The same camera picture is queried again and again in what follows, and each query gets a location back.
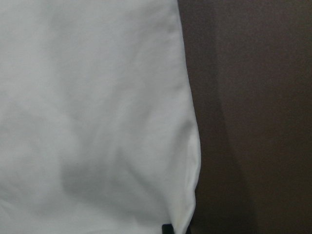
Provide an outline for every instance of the white cloth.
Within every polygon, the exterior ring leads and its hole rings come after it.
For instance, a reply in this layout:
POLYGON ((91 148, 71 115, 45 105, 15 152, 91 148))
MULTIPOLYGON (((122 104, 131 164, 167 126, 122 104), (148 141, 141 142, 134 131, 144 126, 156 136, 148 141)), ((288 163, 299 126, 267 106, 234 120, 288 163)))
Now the white cloth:
POLYGON ((0 234, 184 234, 199 165, 176 0, 0 1, 0 234))

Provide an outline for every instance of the dark brown background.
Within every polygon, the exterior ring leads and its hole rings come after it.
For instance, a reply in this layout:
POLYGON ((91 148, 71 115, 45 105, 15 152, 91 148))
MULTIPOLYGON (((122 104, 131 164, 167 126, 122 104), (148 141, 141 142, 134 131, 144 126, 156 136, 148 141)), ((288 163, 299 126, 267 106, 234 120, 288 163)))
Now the dark brown background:
POLYGON ((312 1, 179 7, 202 148, 193 234, 312 233, 312 1))

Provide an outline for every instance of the white fabric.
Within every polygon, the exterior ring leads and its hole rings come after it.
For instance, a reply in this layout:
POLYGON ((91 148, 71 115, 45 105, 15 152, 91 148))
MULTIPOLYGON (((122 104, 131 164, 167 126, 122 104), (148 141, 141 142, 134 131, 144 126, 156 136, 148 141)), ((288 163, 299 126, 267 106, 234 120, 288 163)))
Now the white fabric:
POLYGON ((184 234, 199 165, 176 0, 0 1, 0 234, 184 234))

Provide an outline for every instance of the brown wall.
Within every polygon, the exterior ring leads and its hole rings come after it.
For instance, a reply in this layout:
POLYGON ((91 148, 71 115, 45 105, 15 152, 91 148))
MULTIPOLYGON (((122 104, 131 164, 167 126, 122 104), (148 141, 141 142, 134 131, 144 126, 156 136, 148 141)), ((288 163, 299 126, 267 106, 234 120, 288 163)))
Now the brown wall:
POLYGON ((202 145, 193 234, 312 233, 312 1, 179 7, 202 145))

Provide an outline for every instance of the black object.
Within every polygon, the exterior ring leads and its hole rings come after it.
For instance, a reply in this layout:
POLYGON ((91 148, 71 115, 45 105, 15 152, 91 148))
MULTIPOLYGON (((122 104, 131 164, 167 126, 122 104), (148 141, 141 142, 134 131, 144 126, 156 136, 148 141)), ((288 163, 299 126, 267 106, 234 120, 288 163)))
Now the black object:
MULTIPOLYGON (((162 234, 175 234, 172 225, 171 224, 162 225, 162 234)), ((190 227, 188 227, 186 234, 192 234, 190 227)))

